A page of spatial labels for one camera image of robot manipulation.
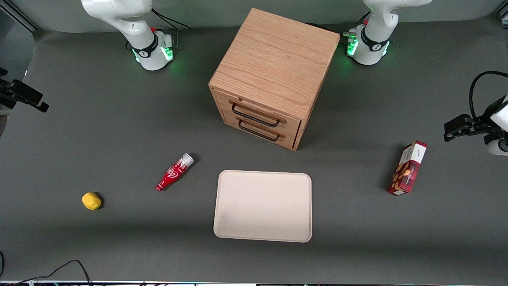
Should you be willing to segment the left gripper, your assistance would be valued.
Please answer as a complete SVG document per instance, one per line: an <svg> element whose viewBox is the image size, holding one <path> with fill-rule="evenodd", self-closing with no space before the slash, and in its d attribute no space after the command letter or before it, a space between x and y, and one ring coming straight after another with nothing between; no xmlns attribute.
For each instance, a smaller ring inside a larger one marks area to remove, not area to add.
<svg viewBox="0 0 508 286"><path fill-rule="evenodd" d="M446 122L443 125L444 141L450 142L452 139L462 136L508 132L507 97L501 97L486 108L482 114L483 128L474 126L471 119L470 115L461 114Z"/></svg>

